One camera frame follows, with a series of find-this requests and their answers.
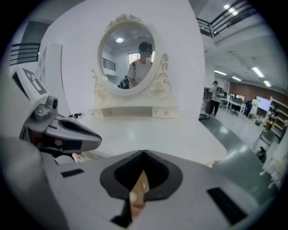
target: oval mirror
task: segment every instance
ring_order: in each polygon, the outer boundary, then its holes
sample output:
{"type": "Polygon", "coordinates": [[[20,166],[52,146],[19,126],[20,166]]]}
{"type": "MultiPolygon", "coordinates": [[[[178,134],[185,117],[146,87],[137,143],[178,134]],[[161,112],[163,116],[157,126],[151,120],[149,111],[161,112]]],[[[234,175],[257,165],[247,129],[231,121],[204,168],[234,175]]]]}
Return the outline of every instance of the oval mirror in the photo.
{"type": "Polygon", "coordinates": [[[104,42],[102,71],[115,87],[130,89],[147,76],[154,56],[154,40],[148,28],[135,22],[125,23],[104,42]]]}

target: window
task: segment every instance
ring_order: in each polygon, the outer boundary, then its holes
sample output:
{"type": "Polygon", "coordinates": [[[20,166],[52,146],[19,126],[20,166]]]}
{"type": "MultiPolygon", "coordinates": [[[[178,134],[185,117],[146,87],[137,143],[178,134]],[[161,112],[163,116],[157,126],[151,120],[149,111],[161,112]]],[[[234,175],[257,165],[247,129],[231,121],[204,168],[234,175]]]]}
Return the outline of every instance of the window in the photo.
{"type": "MultiPolygon", "coordinates": [[[[155,57],[155,51],[152,52],[152,56],[151,56],[151,61],[153,62],[154,61],[154,57],[155,57]]],[[[138,60],[140,58],[140,54],[139,53],[130,53],[128,54],[128,66],[138,60]]]]}

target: white t-shirt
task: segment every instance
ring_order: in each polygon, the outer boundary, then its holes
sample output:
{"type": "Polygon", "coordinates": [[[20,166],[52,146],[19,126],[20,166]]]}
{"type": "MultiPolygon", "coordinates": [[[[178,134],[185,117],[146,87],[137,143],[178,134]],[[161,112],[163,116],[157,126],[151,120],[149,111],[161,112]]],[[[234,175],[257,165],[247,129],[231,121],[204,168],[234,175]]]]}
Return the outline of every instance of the white t-shirt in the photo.
{"type": "Polygon", "coordinates": [[[139,84],[147,76],[151,66],[152,62],[146,62],[145,64],[143,64],[139,60],[136,60],[135,70],[133,68],[132,63],[129,65],[127,77],[135,80],[135,82],[139,84]]]}

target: person standing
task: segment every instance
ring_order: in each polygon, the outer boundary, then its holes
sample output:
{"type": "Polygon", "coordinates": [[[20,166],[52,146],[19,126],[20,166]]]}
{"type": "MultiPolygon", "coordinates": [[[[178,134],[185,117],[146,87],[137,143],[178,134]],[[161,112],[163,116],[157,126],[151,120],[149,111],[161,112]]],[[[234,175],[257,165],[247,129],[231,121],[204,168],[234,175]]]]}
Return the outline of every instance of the person standing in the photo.
{"type": "Polygon", "coordinates": [[[252,100],[252,108],[251,108],[251,110],[250,110],[250,113],[249,113],[249,116],[248,116],[248,118],[252,115],[252,117],[254,116],[254,115],[256,115],[257,114],[257,109],[258,109],[258,101],[257,101],[257,98],[254,98],[253,100],[252,100]]]}
{"type": "Polygon", "coordinates": [[[142,42],[139,45],[138,52],[140,53],[140,58],[132,62],[128,69],[128,78],[133,87],[143,81],[151,69],[152,44],[142,42]]]}
{"type": "Polygon", "coordinates": [[[219,108],[219,104],[220,104],[220,97],[216,95],[217,89],[218,89],[218,82],[214,81],[213,82],[213,87],[211,89],[208,90],[208,92],[212,93],[211,96],[211,101],[210,101],[210,110],[209,110],[209,114],[211,114],[213,112],[214,109],[214,116],[216,116],[218,108],[219,108]]]}

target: black rubber pad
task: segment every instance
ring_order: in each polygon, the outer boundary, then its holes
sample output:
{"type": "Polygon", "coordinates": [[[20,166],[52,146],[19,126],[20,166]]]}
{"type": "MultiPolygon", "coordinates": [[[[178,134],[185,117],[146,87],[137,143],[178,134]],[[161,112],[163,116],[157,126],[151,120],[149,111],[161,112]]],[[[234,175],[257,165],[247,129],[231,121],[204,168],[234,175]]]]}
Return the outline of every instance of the black rubber pad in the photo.
{"type": "Polygon", "coordinates": [[[75,175],[83,173],[83,172],[84,171],[82,169],[78,168],[78,169],[73,169],[70,171],[62,172],[61,174],[65,178],[65,177],[75,176],[75,175]]]}
{"type": "Polygon", "coordinates": [[[247,214],[245,214],[222,189],[209,189],[207,190],[207,193],[232,225],[247,216],[247,214]]]}

